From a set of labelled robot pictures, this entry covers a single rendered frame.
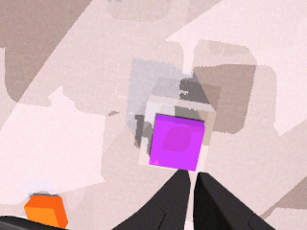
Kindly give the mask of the purple button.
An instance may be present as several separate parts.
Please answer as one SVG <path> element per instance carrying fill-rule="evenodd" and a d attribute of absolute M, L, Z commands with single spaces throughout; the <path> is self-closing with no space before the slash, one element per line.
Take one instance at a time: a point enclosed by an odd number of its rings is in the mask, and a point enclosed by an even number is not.
<path fill-rule="evenodd" d="M 216 114 L 211 104 L 150 96 L 138 165 L 203 172 Z"/>

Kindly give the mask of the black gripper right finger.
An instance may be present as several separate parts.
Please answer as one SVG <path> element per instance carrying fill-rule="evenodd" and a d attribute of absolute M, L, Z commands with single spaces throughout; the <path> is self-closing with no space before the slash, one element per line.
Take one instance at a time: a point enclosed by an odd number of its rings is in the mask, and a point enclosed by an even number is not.
<path fill-rule="evenodd" d="M 208 172 L 197 173 L 193 229 L 275 230 Z"/>

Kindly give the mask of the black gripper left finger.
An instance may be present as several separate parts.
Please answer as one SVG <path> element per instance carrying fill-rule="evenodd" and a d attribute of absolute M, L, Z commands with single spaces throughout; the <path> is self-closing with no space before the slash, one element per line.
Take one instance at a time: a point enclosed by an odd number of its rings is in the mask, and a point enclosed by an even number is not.
<path fill-rule="evenodd" d="M 190 194 L 191 177 L 188 170 L 177 169 L 160 191 L 147 200 L 145 206 L 111 230 L 184 230 Z M 0 216 L 0 230 L 66 229 L 7 215 Z"/>

